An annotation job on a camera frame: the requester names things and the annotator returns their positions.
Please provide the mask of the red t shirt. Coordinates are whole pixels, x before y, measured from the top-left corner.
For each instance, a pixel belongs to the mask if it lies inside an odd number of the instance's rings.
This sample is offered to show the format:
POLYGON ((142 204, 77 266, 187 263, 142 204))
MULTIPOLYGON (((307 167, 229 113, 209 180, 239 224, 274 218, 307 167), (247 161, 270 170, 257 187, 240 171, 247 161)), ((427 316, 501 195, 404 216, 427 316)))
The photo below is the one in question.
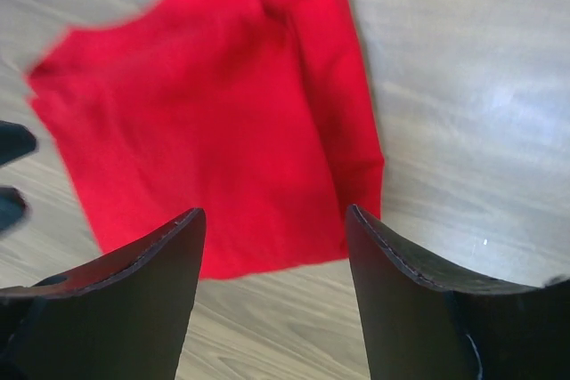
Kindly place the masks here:
POLYGON ((27 74, 103 253, 197 207, 200 276, 347 256, 384 158, 348 0, 160 0, 27 74))

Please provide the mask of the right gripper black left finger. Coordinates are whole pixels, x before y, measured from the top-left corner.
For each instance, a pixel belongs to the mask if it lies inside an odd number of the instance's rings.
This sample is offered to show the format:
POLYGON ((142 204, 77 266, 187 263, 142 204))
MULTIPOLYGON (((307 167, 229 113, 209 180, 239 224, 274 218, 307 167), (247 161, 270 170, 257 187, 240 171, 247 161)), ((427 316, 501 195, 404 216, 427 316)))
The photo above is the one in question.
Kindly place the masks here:
POLYGON ((3 379, 173 379, 199 281, 206 216, 32 287, 1 291, 3 379))

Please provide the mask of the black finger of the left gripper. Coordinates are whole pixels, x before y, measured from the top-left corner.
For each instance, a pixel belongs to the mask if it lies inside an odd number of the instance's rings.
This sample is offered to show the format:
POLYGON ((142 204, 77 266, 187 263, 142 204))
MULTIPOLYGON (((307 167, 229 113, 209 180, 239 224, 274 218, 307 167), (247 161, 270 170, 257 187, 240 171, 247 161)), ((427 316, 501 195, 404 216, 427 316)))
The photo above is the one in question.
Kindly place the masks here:
POLYGON ((28 217, 28 206, 21 193, 14 187, 1 187, 0 231, 7 232, 28 217))
POLYGON ((24 125, 1 121, 0 132, 2 166, 25 157, 37 149, 35 135, 24 125))

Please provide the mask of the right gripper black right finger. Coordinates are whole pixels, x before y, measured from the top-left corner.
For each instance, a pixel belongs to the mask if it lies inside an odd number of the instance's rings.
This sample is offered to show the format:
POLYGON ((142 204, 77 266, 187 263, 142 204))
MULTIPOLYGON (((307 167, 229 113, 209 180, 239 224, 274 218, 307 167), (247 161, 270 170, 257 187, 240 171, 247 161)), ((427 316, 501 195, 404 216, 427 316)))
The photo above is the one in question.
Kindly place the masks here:
POLYGON ((541 378, 538 288, 452 263, 356 205, 346 233, 371 378, 541 378))

